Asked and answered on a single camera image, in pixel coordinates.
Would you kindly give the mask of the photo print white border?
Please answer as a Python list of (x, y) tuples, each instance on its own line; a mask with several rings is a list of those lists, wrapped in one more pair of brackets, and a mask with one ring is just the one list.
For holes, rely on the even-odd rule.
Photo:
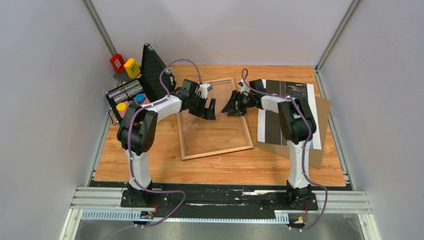
[[(305, 97), (308, 100), (316, 125), (319, 126), (313, 84), (270, 79), (262, 79), (262, 83), (265, 87), (265, 91), (268, 93), (289, 96), (293, 99)], [(288, 145), (282, 135), (280, 120), (277, 113), (270, 110), (258, 110), (257, 141), (282, 146)]]

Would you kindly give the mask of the wooden picture frame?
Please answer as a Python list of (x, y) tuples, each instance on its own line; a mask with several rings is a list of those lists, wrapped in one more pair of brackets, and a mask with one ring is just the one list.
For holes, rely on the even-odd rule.
[(254, 148), (244, 116), (227, 116), (222, 109), (229, 101), (236, 84), (232, 77), (211, 80), (211, 99), (215, 102), (216, 120), (196, 117), (188, 111), (176, 115), (179, 148), (183, 161), (250, 150)]

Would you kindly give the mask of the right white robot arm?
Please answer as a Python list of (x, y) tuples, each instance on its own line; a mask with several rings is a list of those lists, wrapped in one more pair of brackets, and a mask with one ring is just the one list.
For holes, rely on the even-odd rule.
[(290, 208), (298, 209), (312, 195), (307, 163), (317, 124), (308, 99), (269, 93), (262, 79), (249, 83), (242, 80), (240, 84), (241, 89), (232, 91), (221, 112), (229, 117), (239, 117), (245, 115), (248, 108), (256, 107), (278, 114), (280, 131), (288, 143), (290, 159), (285, 201)]

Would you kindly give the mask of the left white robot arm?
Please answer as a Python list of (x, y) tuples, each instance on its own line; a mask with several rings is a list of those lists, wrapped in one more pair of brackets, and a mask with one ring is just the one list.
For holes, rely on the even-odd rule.
[(130, 180), (127, 190), (140, 206), (149, 206), (155, 194), (149, 174), (149, 150), (155, 140), (157, 123), (182, 111), (205, 120), (216, 120), (216, 100), (208, 100), (212, 89), (210, 83), (185, 79), (176, 91), (167, 91), (157, 101), (128, 106), (119, 125), (117, 140), (128, 158)]

